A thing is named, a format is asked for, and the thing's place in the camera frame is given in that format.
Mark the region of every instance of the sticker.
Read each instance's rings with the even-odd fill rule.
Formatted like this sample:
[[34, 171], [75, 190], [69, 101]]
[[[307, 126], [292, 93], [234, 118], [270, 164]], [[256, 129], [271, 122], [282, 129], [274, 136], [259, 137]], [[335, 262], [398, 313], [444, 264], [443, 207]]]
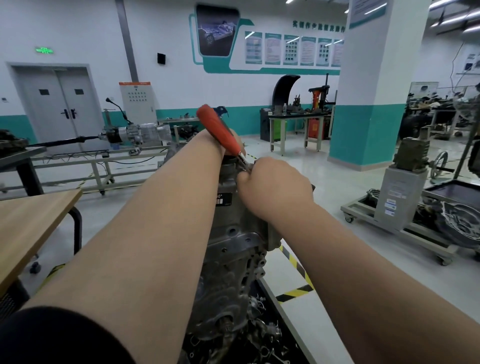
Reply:
[[218, 206], [230, 206], [232, 204], [232, 192], [216, 195], [216, 205]]
[[398, 192], [395, 192], [395, 191], [392, 191], [392, 190], [388, 191], [388, 194], [389, 194], [390, 196], [394, 196], [394, 197], [398, 197], [398, 198], [401, 198], [401, 197], [402, 197], [402, 194], [400, 194], [400, 193], [398, 193]]

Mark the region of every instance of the forearm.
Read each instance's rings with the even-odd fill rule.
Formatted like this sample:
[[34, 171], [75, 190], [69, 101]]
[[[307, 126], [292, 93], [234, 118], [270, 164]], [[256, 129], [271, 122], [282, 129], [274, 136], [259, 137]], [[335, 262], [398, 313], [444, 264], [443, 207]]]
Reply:
[[304, 265], [355, 363], [478, 362], [475, 321], [321, 207], [291, 209], [274, 224]]
[[28, 304], [82, 313], [138, 363], [176, 363], [215, 210], [224, 150], [194, 137]]

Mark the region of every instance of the wheel caster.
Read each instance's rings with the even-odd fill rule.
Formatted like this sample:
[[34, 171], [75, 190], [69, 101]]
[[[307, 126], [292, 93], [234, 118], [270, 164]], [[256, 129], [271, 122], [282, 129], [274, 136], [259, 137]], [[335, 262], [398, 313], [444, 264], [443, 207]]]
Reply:
[[438, 264], [440, 264], [441, 266], [448, 266], [450, 264], [452, 264], [453, 260], [450, 259], [450, 258], [444, 258], [442, 256], [438, 256], [437, 255], [437, 261], [438, 261]]
[[32, 266], [30, 267], [30, 273], [31, 274], [37, 274], [42, 270], [42, 266], [38, 262], [34, 262]]

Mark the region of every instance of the gray floor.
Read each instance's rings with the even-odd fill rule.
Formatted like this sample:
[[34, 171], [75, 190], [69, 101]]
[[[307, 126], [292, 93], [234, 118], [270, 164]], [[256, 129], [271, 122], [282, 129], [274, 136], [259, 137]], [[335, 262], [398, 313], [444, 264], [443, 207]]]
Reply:
[[[480, 276], [480, 263], [473, 260], [473, 252], [461, 250], [459, 257], [452, 265], [442, 267], [430, 252], [404, 243], [390, 233], [367, 223], [355, 221], [353, 224], [347, 224], [340, 212], [340, 206], [364, 195], [369, 188], [380, 188], [384, 170], [355, 172], [332, 164], [326, 161], [328, 142], [323, 142], [322, 150], [315, 152], [313, 143], [304, 149], [302, 141], [300, 135], [288, 135], [286, 155], [281, 157], [277, 150], [273, 153], [269, 152], [267, 142], [259, 138], [244, 138], [248, 154], [257, 158], [263, 156], [282, 158], [296, 167], [316, 185], [314, 192], [316, 203], [339, 219], [347, 229], [351, 229], [379, 254], [480, 322], [480, 286], [477, 283], [477, 277]], [[430, 157], [434, 158], [440, 151], [447, 150], [450, 160], [459, 159], [464, 148], [462, 142], [465, 142], [464, 138], [451, 142], [434, 140]], [[148, 169], [156, 165], [156, 162], [157, 158], [129, 167], [138, 170]], [[449, 162], [448, 166], [455, 167], [456, 164], [457, 161], [453, 161]], [[125, 167], [127, 166], [114, 166], [114, 168]], [[42, 169], [39, 171], [39, 177], [42, 181], [53, 181], [62, 178], [86, 177], [90, 172], [88, 166], [60, 167]], [[466, 168], [462, 170], [461, 175], [465, 179], [476, 179], [476, 176], [469, 173]], [[138, 178], [145, 178], [145, 174], [126, 176], [119, 178], [118, 181]], [[0, 175], [0, 181], [7, 185], [20, 184], [14, 173]], [[54, 191], [66, 187], [74, 188], [76, 185], [48, 187], [46, 190]], [[76, 206], [84, 218], [84, 243], [87, 243], [112, 219], [134, 192], [135, 188], [125, 188], [108, 191], [103, 197], [99, 193], [90, 193], [81, 198]], [[22, 191], [16, 191], [9, 192], [6, 196], [21, 194], [23, 194]], [[40, 251], [39, 262], [43, 266], [42, 271], [36, 276], [28, 272], [22, 274], [21, 279], [28, 291], [34, 293], [52, 267], [71, 259], [72, 251], [73, 222], [67, 216]], [[305, 284], [303, 278], [279, 250], [267, 255], [265, 270], [265, 279], [275, 295]], [[295, 298], [282, 306], [318, 363], [351, 363], [345, 347], [315, 292]]]

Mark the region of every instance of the white label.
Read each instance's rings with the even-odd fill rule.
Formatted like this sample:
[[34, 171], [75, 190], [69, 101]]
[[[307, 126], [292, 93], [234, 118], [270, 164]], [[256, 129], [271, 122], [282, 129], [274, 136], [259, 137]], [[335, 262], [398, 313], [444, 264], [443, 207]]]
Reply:
[[398, 197], [398, 198], [401, 198], [401, 197], [402, 197], [402, 194], [400, 194], [400, 193], [398, 193], [398, 192], [395, 192], [395, 191], [392, 191], [392, 190], [388, 191], [388, 194], [389, 194], [390, 196], [394, 196], [394, 197]]

